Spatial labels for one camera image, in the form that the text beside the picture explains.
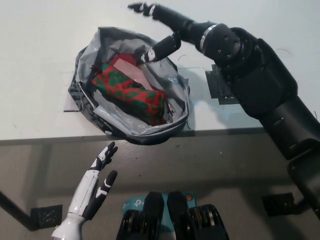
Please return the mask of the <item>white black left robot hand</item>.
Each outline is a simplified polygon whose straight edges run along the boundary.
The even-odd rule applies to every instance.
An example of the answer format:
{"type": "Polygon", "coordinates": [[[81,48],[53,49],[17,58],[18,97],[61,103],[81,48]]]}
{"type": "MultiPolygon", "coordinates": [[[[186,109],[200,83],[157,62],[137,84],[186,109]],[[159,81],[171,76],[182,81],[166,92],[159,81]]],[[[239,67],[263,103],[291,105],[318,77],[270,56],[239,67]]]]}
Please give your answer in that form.
{"type": "Polygon", "coordinates": [[[88,221],[92,220],[106,199],[118,172],[112,170],[101,185],[98,185],[99,174],[112,161],[118,147],[113,141],[107,145],[94,159],[84,173],[68,208],[68,215],[79,216],[88,221]]]}

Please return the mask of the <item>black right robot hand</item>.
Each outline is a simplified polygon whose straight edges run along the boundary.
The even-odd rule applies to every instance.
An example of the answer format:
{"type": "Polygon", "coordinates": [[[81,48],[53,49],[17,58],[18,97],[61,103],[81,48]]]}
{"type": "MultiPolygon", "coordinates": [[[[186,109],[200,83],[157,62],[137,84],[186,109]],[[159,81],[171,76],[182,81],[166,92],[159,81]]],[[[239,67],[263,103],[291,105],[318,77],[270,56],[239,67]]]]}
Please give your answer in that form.
{"type": "Polygon", "coordinates": [[[136,62],[138,64],[158,62],[168,57],[181,47],[182,41],[194,45],[198,51],[201,51],[203,46],[201,41],[208,31],[216,25],[210,21],[196,22],[157,3],[149,5],[145,2],[138,2],[131,3],[127,7],[137,14],[142,14],[145,17],[151,17],[153,20],[161,22],[173,31],[172,35],[165,37],[143,53],[136,54],[136,62]]]}

